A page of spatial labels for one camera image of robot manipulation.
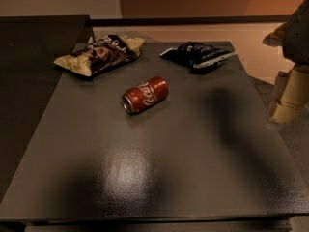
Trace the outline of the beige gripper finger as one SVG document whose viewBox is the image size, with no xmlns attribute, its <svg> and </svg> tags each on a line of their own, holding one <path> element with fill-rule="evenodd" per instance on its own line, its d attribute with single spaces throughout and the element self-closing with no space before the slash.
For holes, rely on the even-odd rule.
<svg viewBox="0 0 309 232">
<path fill-rule="evenodd" d="M 286 23 L 281 24 L 273 32 L 269 33 L 263 39 L 263 44 L 271 47 L 281 46 L 286 33 Z"/>
<path fill-rule="evenodd" d="M 282 130 L 309 102 L 309 66 L 294 64 L 288 72 L 279 72 L 273 88 L 273 100 L 267 115 L 270 129 Z"/>
</svg>

